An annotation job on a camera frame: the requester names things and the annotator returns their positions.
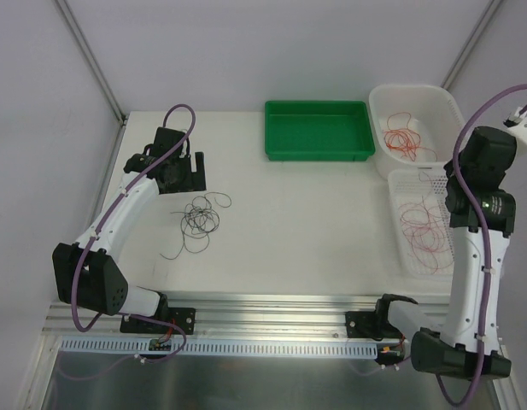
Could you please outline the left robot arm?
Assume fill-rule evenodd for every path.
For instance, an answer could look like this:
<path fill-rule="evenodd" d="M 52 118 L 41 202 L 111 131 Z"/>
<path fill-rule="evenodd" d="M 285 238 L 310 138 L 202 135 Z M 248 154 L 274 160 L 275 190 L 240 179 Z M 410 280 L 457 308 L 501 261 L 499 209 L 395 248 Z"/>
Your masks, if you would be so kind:
<path fill-rule="evenodd" d="M 184 132 L 157 129 L 153 143 L 123 168 L 117 191 L 89 228 L 52 254 L 61 302 L 113 316 L 139 315 L 148 331 L 163 331 L 169 312 L 162 294 L 128 283 L 117 260 L 141 213 L 158 196 L 204 191 L 204 154 L 190 151 Z"/>

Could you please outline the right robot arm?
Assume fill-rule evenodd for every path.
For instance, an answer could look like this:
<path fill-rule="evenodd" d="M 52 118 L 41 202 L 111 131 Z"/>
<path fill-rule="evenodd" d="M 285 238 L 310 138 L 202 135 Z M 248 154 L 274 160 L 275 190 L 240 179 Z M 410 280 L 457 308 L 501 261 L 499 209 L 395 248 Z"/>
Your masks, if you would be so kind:
<path fill-rule="evenodd" d="M 473 380 L 507 378 L 512 362 L 499 352 L 497 301 L 504 256 L 514 231 L 516 202 L 500 185 L 517 151 L 514 136 L 476 127 L 460 151 L 460 171 L 480 206 L 484 222 L 448 162 L 446 207 L 453 233 L 454 274 L 449 310 L 439 326 L 407 296 L 382 295 L 375 306 L 376 337 L 403 335 L 418 372 Z"/>

